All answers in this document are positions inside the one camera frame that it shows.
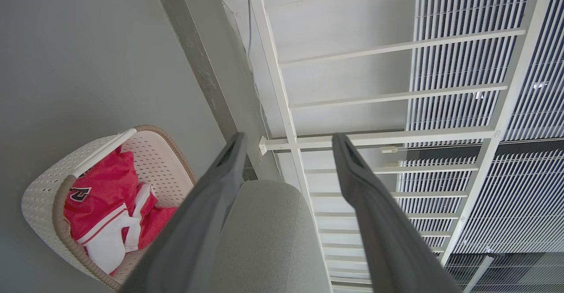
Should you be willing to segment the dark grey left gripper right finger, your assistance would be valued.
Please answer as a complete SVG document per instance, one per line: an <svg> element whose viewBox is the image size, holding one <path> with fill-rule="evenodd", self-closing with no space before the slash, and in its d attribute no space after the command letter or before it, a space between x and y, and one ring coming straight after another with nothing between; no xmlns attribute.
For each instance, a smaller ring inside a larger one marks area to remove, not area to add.
<svg viewBox="0 0 564 293"><path fill-rule="evenodd" d="M346 134L333 134L332 150L341 194L356 213L373 291L459 293Z"/></svg>

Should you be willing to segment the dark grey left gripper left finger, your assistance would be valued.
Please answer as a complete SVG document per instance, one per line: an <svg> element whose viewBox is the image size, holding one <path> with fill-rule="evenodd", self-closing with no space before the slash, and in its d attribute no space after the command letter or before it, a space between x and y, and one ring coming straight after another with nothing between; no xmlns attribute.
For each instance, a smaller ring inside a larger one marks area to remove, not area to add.
<svg viewBox="0 0 564 293"><path fill-rule="evenodd" d="M247 136L232 136L153 241L121 293L205 293L220 232L243 183Z"/></svg>

